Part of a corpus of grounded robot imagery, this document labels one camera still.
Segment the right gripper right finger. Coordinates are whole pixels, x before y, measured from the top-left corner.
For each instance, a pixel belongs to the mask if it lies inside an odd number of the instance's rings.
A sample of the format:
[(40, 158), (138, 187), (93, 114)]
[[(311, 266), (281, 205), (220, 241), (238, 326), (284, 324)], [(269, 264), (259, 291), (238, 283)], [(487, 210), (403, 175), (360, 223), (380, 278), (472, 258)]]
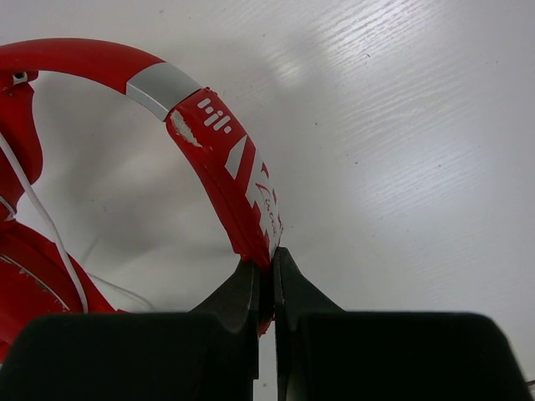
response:
[(529, 400), (511, 346), (469, 312), (347, 312), (273, 258), (281, 400)]

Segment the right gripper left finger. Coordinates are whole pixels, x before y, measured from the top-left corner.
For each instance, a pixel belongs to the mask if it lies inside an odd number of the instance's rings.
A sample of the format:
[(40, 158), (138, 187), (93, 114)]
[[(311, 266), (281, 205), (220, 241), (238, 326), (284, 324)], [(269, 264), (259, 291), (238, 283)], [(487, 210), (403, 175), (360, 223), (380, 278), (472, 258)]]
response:
[(31, 322), (1, 369), (4, 400), (250, 400), (260, 270), (242, 261), (189, 312), (56, 314)]

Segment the red headphones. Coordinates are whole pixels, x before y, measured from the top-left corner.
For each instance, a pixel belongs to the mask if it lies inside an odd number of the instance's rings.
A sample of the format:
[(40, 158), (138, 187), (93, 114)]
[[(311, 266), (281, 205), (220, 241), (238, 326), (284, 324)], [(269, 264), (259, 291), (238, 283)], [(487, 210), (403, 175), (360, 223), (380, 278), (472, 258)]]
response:
[(43, 170), (32, 82), (42, 71), (103, 84), (162, 121), (199, 177), (232, 249), (263, 270), (283, 231), (268, 168), (217, 93), (161, 58), (119, 43), (45, 38), (1, 48), (1, 352), (35, 318), (107, 313), (112, 306), (57, 232), (43, 236), (16, 219)]

